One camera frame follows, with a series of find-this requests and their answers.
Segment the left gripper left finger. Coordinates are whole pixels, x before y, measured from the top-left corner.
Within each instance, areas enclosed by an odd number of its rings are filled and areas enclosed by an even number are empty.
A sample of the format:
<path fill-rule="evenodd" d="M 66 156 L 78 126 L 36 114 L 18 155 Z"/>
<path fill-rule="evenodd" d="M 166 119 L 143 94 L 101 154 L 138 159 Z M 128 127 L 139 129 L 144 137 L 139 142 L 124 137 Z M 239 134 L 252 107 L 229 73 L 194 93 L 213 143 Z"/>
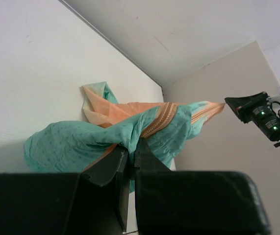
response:
<path fill-rule="evenodd" d="M 128 173 L 121 146 L 80 173 L 0 173 L 0 235 L 121 235 Z"/>

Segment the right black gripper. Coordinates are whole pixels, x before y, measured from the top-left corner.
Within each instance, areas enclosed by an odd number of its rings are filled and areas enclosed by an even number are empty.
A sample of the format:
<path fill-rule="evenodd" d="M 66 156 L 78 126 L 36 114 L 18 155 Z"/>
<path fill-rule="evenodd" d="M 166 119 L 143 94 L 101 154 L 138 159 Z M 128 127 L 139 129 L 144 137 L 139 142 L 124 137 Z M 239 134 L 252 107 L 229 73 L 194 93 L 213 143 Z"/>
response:
<path fill-rule="evenodd" d="M 243 123 L 266 123 L 270 119 L 267 105 L 268 94 L 261 92 L 245 97 L 226 97 L 225 102 Z"/>

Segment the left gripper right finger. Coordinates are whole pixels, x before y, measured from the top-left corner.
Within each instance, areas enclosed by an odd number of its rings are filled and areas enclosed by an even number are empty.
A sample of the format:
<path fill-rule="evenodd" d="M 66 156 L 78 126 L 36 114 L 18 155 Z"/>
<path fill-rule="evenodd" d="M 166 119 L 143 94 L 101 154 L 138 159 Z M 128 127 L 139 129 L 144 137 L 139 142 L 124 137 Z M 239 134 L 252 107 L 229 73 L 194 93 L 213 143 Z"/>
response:
<path fill-rule="evenodd" d="M 257 187 L 237 171 L 172 171 L 140 139 L 134 158 L 141 235 L 269 235 Z"/>

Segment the orange and teal jacket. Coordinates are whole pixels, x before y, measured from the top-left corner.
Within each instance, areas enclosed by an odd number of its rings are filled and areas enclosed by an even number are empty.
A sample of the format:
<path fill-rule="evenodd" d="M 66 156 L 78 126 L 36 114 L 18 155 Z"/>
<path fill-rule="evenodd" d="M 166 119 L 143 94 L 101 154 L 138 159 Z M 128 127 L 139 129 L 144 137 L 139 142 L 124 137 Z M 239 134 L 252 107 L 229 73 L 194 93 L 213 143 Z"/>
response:
<path fill-rule="evenodd" d="M 134 162 L 144 138 L 167 167 L 224 103 L 199 101 L 119 103 L 105 82 L 84 85 L 87 121 L 49 124 L 24 142 L 24 160 L 33 172 L 82 172 L 120 145 Z"/>

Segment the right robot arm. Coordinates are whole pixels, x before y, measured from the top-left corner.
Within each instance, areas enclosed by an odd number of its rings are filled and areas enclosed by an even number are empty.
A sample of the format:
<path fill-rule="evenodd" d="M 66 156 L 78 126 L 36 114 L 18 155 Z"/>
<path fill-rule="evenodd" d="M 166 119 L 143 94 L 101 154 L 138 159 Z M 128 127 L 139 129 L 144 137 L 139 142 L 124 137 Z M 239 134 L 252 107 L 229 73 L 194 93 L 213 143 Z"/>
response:
<path fill-rule="evenodd" d="M 245 97 L 226 97 L 226 104 L 243 123 L 253 122 L 280 148 L 280 102 L 272 101 L 266 92 Z"/>

